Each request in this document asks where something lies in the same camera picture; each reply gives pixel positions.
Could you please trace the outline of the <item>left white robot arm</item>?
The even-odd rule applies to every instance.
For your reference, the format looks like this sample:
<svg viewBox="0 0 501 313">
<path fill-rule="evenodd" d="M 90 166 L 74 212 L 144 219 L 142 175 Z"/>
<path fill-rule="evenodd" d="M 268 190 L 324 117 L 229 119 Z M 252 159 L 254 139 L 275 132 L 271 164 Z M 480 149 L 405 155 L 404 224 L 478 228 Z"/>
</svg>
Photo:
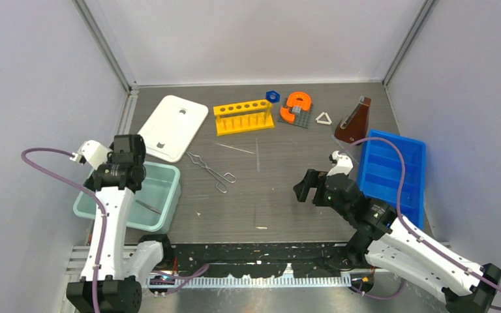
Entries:
<svg viewBox="0 0 501 313">
<path fill-rule="evenodd" d="M 96 204 L 89 253 L 77 282 L 67 285 L 66 298 L 78 312 L 138 312 L 142 284 L 157 268 L 168 269 L 174 250 L 165 234 L 140 241 L 124 259 L 125 233 L 135 193 L 146 177 L 144 139 L 116 135 L 110 147 L 87 140 L 71 153 L 74 162 L 93 168 L 83 193 Z"/>
</svg>

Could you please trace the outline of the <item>blue hexagonal nut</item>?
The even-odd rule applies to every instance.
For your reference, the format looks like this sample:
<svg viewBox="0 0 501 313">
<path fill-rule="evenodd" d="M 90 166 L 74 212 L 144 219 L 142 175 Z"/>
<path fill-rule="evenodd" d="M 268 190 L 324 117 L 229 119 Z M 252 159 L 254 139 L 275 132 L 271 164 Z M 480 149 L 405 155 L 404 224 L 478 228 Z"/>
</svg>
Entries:
<svg viewBox="0 0 501 313">
<path fill-rule="evenodd" d="M 266 92 L 265 99 L 270 103 L 278 103 L 281 99 L 281 96 L 278 92 L 271 90 Z"/>
</svg>

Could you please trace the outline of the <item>clear glass slide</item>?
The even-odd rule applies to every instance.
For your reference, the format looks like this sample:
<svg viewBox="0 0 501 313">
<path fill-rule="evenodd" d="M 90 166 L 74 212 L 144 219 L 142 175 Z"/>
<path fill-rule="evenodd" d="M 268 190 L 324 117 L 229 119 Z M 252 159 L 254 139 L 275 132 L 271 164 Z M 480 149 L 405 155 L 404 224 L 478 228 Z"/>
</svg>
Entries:
<svg viewBox="0 0 501 313">
<path fill-rule="evenodd" d="M 350 157 L 353 164 L 359 165 L 359 160 L 361 155 L 360 147 L 338 140 L 334 135 L 331 135 L 331 139 L 340 147 L 341 153 L 344 153 L 348 157 Z"/>
</svg>

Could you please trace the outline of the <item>metal crucible tongs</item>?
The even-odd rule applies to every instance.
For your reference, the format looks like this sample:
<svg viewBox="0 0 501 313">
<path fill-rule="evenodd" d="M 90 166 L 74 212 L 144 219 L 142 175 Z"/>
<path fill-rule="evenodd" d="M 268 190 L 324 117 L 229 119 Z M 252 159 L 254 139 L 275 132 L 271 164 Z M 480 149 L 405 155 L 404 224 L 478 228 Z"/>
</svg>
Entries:
<svg viewBox="0 0 501 313">
<path fill-rule="evenodd" d="M 233 184 L 237 181 L 236 177 L 229 173 L 229 172 L 226 172 L 224 174 L 221 174 L 219 173 L 218 171 L 214 170 L 213 168 L 211 168 L 210 166 L 208 166 L 204 161 L 203 159 L 201 158 L 201 156 L 199 155 L 195 155 L 194 153 L 190 153 L 190 152 L 185 152 L 185 154 L 189 157 L 190 161 L 203 168 L 207 173 L 209 173 L 215 180 L 216 180 L 216 185 L 215 185 L 215 188 L 220 192 L 220 193 L 227 193 L 228 192 L 228 185 L 227 183 L 229 184 Z"/>
</svg>

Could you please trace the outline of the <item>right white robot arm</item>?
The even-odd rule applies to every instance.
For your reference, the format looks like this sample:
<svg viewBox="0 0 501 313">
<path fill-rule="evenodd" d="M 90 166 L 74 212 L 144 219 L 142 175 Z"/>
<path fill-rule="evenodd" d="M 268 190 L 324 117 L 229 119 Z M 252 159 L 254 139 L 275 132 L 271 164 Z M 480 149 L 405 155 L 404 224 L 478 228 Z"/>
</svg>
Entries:
<svg viewBox="0 0 501 313">
<path fill-rule="evenodd" d="M 489 311 L 501 279 L 499 267 L 468 261 L 415 226 L 405 228 L 406 219 L 397 217 L 396 208 L 365 196 L 344 173 L 309 169 L 293 191 L 304 202 L 312 188 L 313 204 L 332 208 L 356 231 L 346 244 L 350 265 L 391 271 L 431 293 L 448 312 Z"/>
</svg>

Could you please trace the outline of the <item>glass stirring rod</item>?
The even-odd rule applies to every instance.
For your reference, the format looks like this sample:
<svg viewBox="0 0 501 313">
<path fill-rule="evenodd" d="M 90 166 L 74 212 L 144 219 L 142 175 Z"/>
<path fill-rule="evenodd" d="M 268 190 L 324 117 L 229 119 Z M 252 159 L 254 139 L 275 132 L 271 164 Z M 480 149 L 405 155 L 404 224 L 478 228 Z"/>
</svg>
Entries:
<svg viewBox="0 0 501 313">
<path fill-rule="evenodd" d="M 260 166 L 260 150 L 258 145 L 258 138 L 255 138 L 255 155 L 256 155 L 256 171 L 257 173 L 260 173 L 261 166 Z"/>
</svg>

